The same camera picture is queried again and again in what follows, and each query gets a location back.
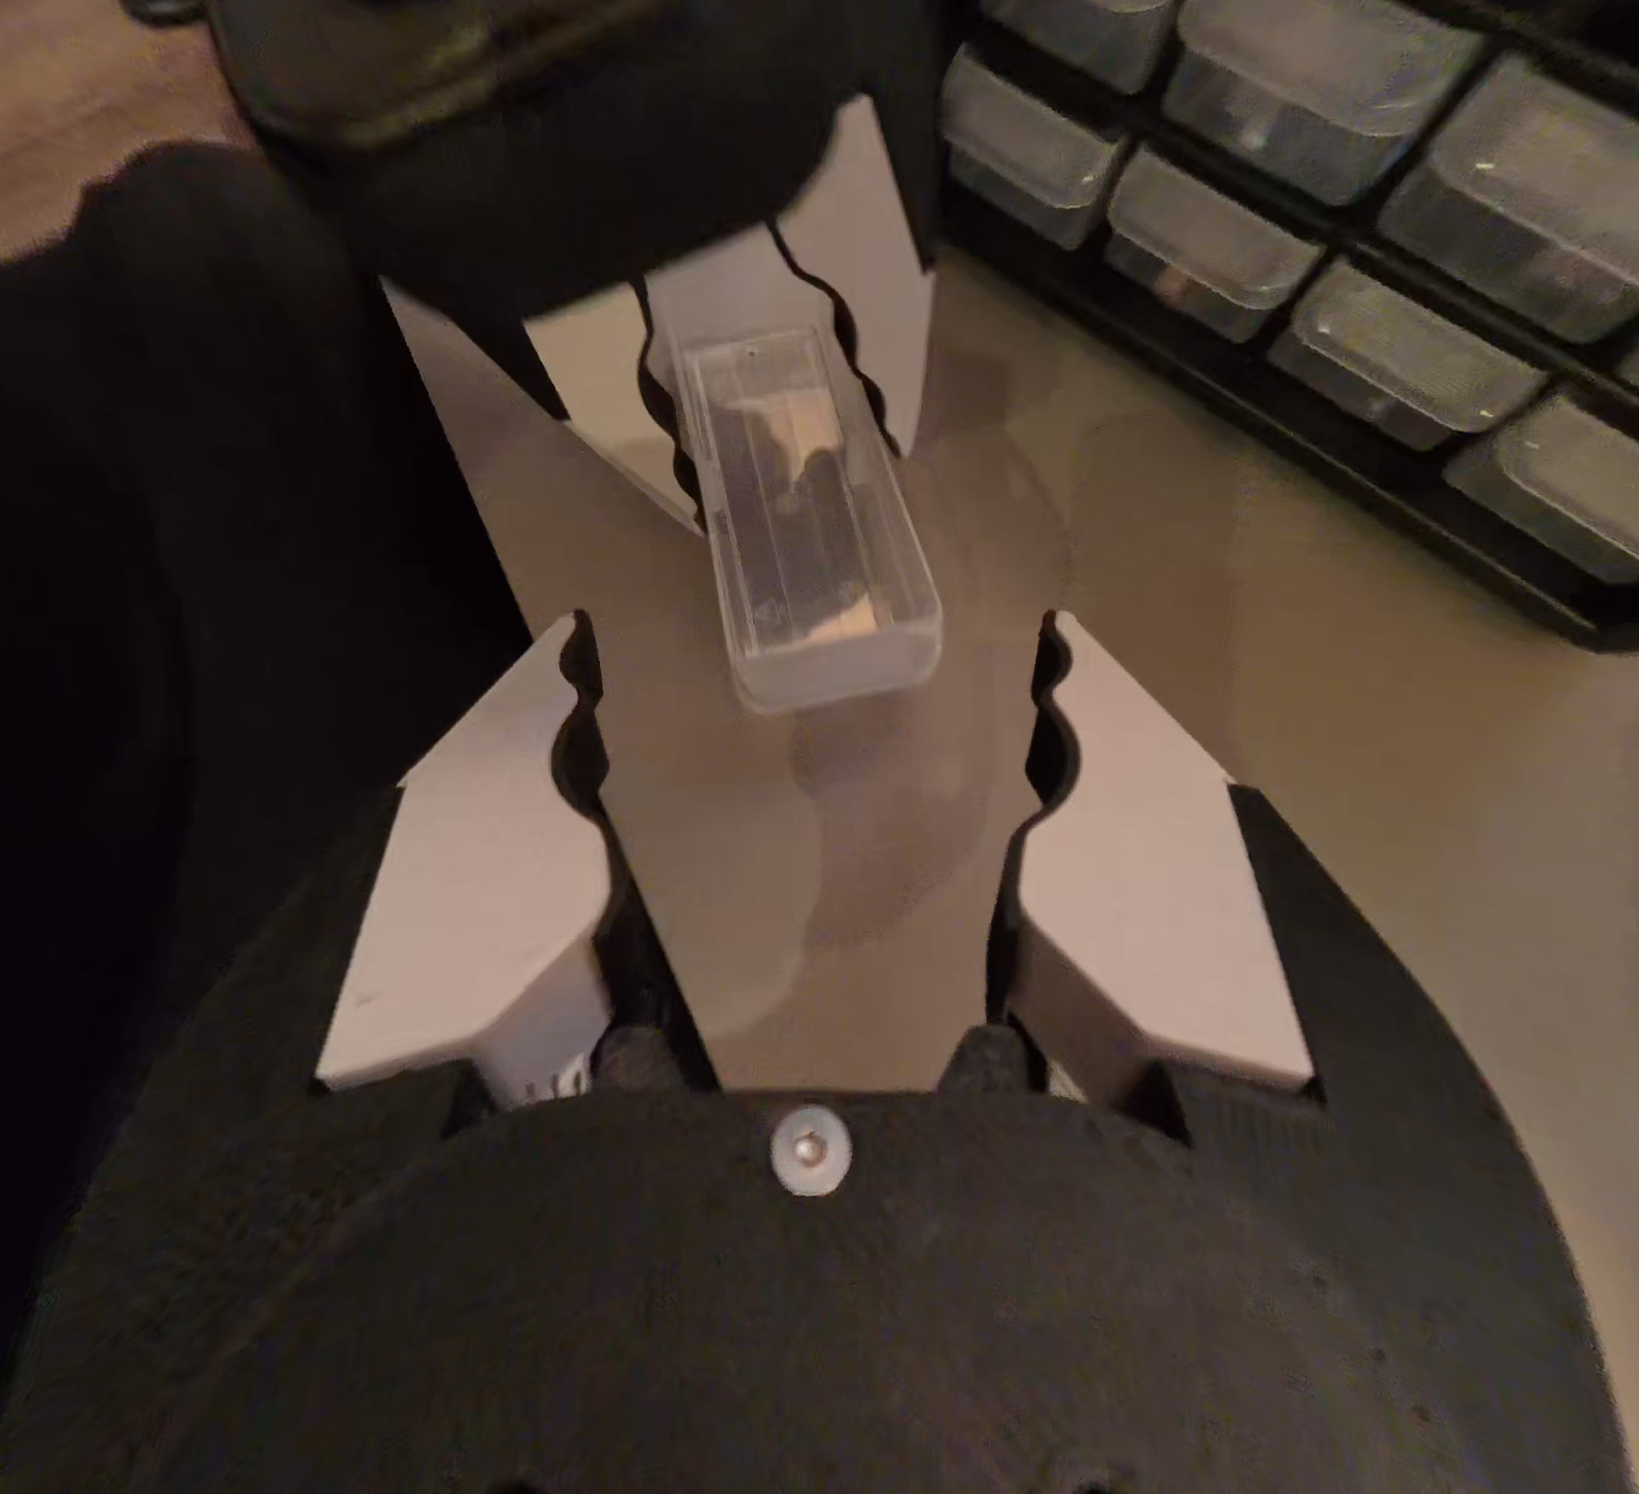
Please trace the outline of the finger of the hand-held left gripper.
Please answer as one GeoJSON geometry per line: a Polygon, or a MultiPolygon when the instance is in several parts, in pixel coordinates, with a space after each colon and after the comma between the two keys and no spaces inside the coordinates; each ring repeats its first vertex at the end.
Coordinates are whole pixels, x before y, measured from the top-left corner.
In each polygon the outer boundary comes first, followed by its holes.
{"type": "Polygon", "coordinates": [[[542,416],[574,433],[668,517],[697,530],[671,401],[646,397],[649,332],[636,288],[516,320],[446,315],[386,279],[386,303],[467,477],[484,477],[542,416]]]}
{"type": "Polygon", "coordinates": [[[866,95],[837,114],[818,170],[776,228],[798,269],[835,293],[851,363],[871,383],[887,438],[910,455],[924,411],[936,276],[917,252],[866,95]]]}

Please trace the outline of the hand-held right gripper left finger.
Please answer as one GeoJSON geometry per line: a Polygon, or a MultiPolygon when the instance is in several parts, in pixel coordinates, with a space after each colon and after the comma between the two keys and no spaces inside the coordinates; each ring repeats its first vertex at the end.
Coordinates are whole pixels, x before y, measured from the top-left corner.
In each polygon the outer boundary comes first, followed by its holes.
{"type": "Polygon", "coordinates": [[[506,1111],[589,1087],[615,1008],[603,694],[574,609],[402,778],[318,1053],[328,1090],[446,1063],[506,1111]]]}

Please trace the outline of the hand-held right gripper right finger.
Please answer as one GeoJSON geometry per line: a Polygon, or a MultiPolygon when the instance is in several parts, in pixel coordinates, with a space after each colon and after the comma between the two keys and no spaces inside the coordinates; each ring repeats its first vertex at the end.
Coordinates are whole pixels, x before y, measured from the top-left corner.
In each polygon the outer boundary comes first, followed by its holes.
{"type": "Polygon", "coordinates": [[[1064,607],[1038,629],[1027,778],[989,1002],[1061,1094],[1115,1107],[1158,1066],[1301,1095],[1317,1065],[1235,778],[1064,607]]]}

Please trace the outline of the rows of clear cabinet drawers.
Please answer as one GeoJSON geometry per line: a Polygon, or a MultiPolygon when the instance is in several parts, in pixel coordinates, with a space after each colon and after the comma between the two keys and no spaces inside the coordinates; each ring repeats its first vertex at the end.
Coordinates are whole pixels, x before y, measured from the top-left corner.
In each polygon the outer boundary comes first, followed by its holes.
{"type": "MultiPolygon", "coordinates": [[[[1636,73],[1636,0],[1486,0],[1636,73]]],[[[1110,90],[1178,49],[1165,114],[1329,208],[1409,160],[1376,226],[1573,346],[1636,324],[1636,105],[1600,103],[1520,37],[1411,0],[979,0],[1110,90]]],[[[1322,254],[1115,127],[1081,126],[965,40],[948,73],[953,180],[1062,250],[1100,220],[1105,262],[1213,334],[1254,337],[1300,290],[1267,361],[1597,582],[1636,583],[1636,435],[1542,361],[1322,254]]]]}

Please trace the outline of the clear plastic drawer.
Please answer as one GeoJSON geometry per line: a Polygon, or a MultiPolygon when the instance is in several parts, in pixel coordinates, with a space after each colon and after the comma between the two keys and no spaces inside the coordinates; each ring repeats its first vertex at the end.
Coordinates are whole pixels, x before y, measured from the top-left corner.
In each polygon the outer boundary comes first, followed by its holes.
{"type": "Polygon", "coordinates": [[[926,682],[943,605],[842,295],[774,225],[644,288],[741,703],[777,715],[926,682]]]}

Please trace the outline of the black drawer cabinet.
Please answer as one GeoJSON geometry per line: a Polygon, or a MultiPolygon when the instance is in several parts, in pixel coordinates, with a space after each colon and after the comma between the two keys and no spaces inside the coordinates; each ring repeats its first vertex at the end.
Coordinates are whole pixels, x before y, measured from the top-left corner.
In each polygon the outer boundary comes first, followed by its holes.
{"type": "MultiPolygon", "coordinates": [[[[1530,54],[1547,57],[1552,78],[1578,85],[1600,103],[1636,105],[1634,69],[1561,40],[1552,28],[1534,27],[1527,15],[1487,0],[1411,1],[1423,11],[1452,13],[1462,23],[1477,25],[1489,42],[1520,39],[1530,54]]],[[[1597,418],[1627,436],[1636,435],[1636,390],[1616,368],[1629,337],[1636,336],[1636,322],[1622,324],[1602,342],[1568,344],[1406,252],[1382,233],[1378,220],[1407,173],[1407,156],[1354,202],[1327,206],[1166,115],[1163,95],[1178,52],[1173,35],[1163,44],[1158,74],[1137,93],[1122,93],[1004,30],[982,15],[979,0],[933,0],[933,8],[946,57],[963,42],[974,42],[979,56],[1008,81],[1083,127],[1115,129],[1129,148],[1158,151],[1213,191],[1274,221],[1281,232],[1320,245],[1322,254],[1301,278],[1303,288],[1337,259],[1361,266],[1467,332],[1544,363],[1549,377],[1568,382],[1571,395],[1597,418]]],[[[1076,249],[1062,249],[958,184],[953,173],[945,179],[941,213],[950,242],[1006,283],[1412,537],[1516,612],[1586,650],[1636,653],[1634,582],[1597,580],[1544,541],[1460,494],[1445,477],[1448,459],[1458,452],[1455,443],[1426,450],[1397,443],[1267,360],[1300,288],[1277,303],[1255,336],[1235,342],[1207,331],[1199,319],[1168,308],[1153,291],[1110,267],[1103,259],[1110,226],[1103,220],[1076,249]]]]}

